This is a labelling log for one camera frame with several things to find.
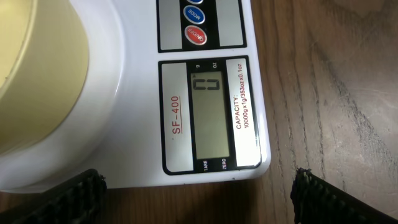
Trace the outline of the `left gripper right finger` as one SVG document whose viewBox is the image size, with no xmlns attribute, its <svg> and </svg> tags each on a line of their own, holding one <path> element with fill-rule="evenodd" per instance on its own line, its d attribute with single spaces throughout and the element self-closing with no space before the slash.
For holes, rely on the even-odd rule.
<svg viewBox="0 0 398 224">
<path fill-rule="evenodd" d="M 296 224 L 397 224 L 395 218 L 313 175 L 309 169 L 296 169 L 290 198 Z"/>
</svg>

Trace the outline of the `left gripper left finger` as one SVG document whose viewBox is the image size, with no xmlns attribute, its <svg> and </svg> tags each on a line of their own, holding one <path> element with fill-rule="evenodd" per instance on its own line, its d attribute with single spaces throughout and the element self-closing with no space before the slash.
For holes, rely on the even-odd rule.
<svg viewBox="0 0 398 224">
<path fill-rule="evenodd" d="M 1 223 L 93 223 L 106 195 L 105 178 L 95 169 L 1 213 Z"/>
</svg>

